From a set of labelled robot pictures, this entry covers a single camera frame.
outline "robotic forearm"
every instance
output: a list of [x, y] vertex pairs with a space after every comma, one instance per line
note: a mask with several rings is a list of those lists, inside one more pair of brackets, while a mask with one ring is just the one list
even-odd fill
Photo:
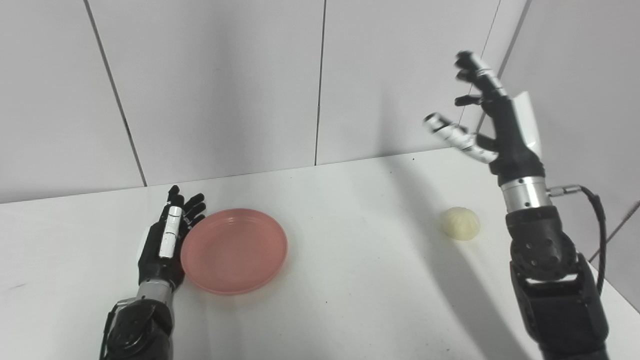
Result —
[[116, 303], [107, 316], [100, 360], [170, 358], [170, 306], [184, 280], [180, 249], [205, 209], [201, 193], [185, 204], [179, 192], [178, 186], [171, 188], [160, 219], [149, 229], [138, 261], [138, 294]]
[[479, 104], [493, 120], [495, 139], [469, 133], [438, 113], [425, 118], [436, 135], [498, 177], [512, 237], [511, 278], [527, 332], [546, 360], [604, 360], [608, 326], [589, 266], [564, 234], [541, 162], [538, 130], [527, 93], [511, 99], [499, 80], [470, 51], [458, 54], [458, 79], [482, 96], [456, 105]]

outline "white table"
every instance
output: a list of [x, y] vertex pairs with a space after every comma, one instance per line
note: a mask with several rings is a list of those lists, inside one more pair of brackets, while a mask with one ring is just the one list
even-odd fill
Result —
[[[285, 229], [282, 272], [221, 297], [176, 293], [176, 360], [541, 359], [509, 279], [496, 180], [453, 149], [180, 184], [208, 213], [254, 208]], [[0, 205], [0, 359], [95, 359], [106, 313], [137, 290], [136, 251], [169, 186]], [[480, 216], [452, 241], [437, 215]], [[640, 315], [608, 284], [613, 360]]]

